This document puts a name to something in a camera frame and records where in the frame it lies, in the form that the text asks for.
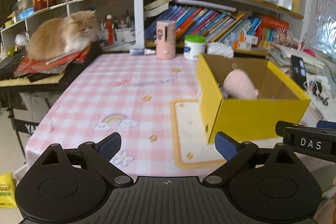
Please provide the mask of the person's right hand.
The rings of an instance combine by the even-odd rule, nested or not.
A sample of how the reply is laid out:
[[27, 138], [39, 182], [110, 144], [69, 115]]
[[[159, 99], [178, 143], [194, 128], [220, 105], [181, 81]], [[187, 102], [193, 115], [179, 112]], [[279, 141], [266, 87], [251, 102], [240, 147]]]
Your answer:
[[322, 201], [314, 216], [316, 223], [335, 224], [335, 178], [333, 186], [322, 194]]

